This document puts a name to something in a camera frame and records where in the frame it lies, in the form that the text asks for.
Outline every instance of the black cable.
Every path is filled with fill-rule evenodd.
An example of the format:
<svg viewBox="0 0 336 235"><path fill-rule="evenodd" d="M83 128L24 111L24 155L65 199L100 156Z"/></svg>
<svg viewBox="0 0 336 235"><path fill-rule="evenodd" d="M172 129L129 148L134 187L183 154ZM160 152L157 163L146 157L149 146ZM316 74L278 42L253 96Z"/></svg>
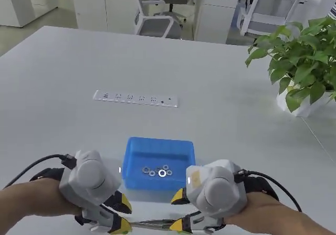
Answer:
<svg viewBox="0 0 336 235"><path fill-rule="evenodd" d="M12 185L13 183L15 183L16 181L19 180L20 177L22 177L28 170L30 170L31 168L33 168L34 166L36 166L37 164L44 162L46 160L52 159L52 158L60 158L62 161L67 159L66 155L48 155L45 156L35 162L33 162L32 164L30 164L28 167L26 167L20 174L18 174L13 180L11 180L6 186L5 188L9 187L10 185Z"/></svg>
<svg viewBox="0 0 336 235"><path fill-rule="evenodd" d="M255 176L261 176L261 177L264 177L268 180L270 180L272 183L274 183L276 186L278 186L280 189L282 189L286 194L287 196L293 201L293 203L295 204L296 208L298 209L299 212L302 212L302 209L300 207L300 205L298 204L298 202L295 200L295 198L292 196L291 193L289 193L288 190L286 190L286 188L281 185L278 181L276 181L275 179L273 179L272 177L264 174L264 173L261 173L261 172L257 172L257 171L247 171L247 174L248 175L255 175Z"/></svg>

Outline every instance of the metal tool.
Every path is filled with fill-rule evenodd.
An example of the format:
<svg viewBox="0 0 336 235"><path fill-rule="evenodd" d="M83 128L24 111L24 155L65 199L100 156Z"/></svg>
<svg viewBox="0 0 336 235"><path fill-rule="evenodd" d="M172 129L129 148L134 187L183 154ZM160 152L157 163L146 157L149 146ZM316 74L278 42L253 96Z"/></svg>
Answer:
<svg viewBox="0 0 336 235"><path fill-rule="evenodd" d="M147 220L130 223L132 227L139 227L151 230L170 231L170 226L176 222L174 219Z"/></svg>
<svg viewBox="0 0 336 235"><path fill-rule="evenodd" d="M165 177L167 175L167 172L164 169L159 170L159 176L160 177Z"/></svg>

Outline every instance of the outlet socket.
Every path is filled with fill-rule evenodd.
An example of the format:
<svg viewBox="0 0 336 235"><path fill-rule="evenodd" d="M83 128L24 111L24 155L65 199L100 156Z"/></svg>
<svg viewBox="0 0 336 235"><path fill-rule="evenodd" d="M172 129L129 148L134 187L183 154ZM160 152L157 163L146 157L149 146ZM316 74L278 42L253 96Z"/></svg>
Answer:
<svg viewBox="0 0 336 235"><path fill-rule="evenodd" d="M177 97L175 96L144 95L127 92L109 92L97 90L93 96L93 99L98 101L121 102L129 104L160 105L174 108L178 107Z"/></svg>

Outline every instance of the hand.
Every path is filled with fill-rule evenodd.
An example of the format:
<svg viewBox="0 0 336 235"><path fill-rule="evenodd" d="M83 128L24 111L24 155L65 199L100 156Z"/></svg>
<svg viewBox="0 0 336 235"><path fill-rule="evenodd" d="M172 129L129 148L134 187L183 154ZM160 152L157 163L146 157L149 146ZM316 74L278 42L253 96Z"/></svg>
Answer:
<svg viewBox="0 0 336 235"><path fill-rule="evenodd" d="M278 234L283 217L299 214L264 193L249 193L245 209L224 222L252 233Z"/></svg>
<svg viewBox="0 0 336 235"><path fill-rule="evenodd" d="M30 199L28 215L61 216L79 215L81 209L68 202L59 191L59 181L50 178L38 179L25 184Z"/></svg>

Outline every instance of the table surface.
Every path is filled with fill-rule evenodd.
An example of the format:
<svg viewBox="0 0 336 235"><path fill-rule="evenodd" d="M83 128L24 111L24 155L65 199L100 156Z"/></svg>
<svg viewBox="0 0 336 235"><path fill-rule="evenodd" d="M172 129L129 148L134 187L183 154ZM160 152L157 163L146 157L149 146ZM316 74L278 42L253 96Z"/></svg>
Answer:
<svg viewBox="0 0 336 235"><path fill-rule="evenodd" d="M122 160L131 136L189 140L199 164L231 159L269 174L304 212L336 231L336 167L329 150L309 121L277 107L278 87L271 86L266 71L269 60L247 69L247 56L241 46L43 27L0 58L0 184L49 154L96 149ZM180 105L100 102L92 99L98 89L175 95ZM46 162L21 181L47 166L60 164ZM180 215L189 208L132 204L135 219ZM25 218L9 234L27 231L90 234L70 216ZM220 233L246 232L227 227Z"/></svg>

